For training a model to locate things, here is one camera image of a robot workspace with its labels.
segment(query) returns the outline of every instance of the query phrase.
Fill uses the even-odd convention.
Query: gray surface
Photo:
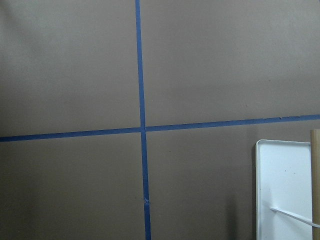
[[[148,132],[153,240],[254,240],[255,143],[310,141],[320,120]]]
[[[138,127],[135,2],[2,0],[0,136]]]
[[[318,114],[318,0],[141,0],[148,126]]]
[[[0,239],[143,240],[138,133],[0,143]]]

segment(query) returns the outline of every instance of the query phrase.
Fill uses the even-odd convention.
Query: vertical blue tape strip
[[[146,135],[146,111],[145,111],[144,71],[143,71],[143,58],[142,58],[140,0],[135,0],[135,24],[136,24],[136,49],[137,49],[137,63],[138,63],[139,104],[140,104],[140,132],[141,132],[141,154],[142,154],[143,199],[144,199],[144,229],[145,229],[145,240],[151,240],[148,155],[147,155],[147,135]]]

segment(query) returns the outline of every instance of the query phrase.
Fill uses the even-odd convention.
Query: blue tape
[[[232,121],[213,121],[213,122],[187,123],[187,124],[162,125],[162,126],[147,126],[146,131],[157,132],[157,131],[182,130],[182,129],[202,129],[202,128],[216,128],[216,127],[239,126],[239,125],[298,122],[298,121],[310,121],[310,120],[320,120],[320,114],[273,117],[273,118],[258,118],[258,119],[246,119],[246,120],[232,120]]]
[[[0,142],[15,142],[15,141],[39,140],[39,139],[61,139],[61,138],[87,137],[87,136],[111,135],[111,134],[129,134],[129,133],[140,133],[140,130],[141,130],[140,127],[131,127],[131,128],[106,129],[106,130],[46,133],[46,134],[34,134],[34,135],[22,135],[22,136],[3,136],[3,137],[0,137]]]
[[[143,180],[143,199],[144,199],[144,230],[145,230],[145,240],[151,240],[148,155],[147,155],[147,136],[146,136],[146,109],[145,109],[142,37],[141,37],[140,0],[135,0],[135,24],[136,24],[136,49],[137,49],[138,82],[139,82],[142,180]]]

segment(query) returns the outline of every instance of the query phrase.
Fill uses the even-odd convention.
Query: wooden post
[[[312,221],[320,225],[320,130],[311,131]],[[320,240],[320,228],[312,227],[312,240]]]

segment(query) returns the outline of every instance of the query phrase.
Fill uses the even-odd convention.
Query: white tray
[[[256,143],[257,240],[312,240],[312,227],[270,207],[312,219],[311,146],[308,142]]]

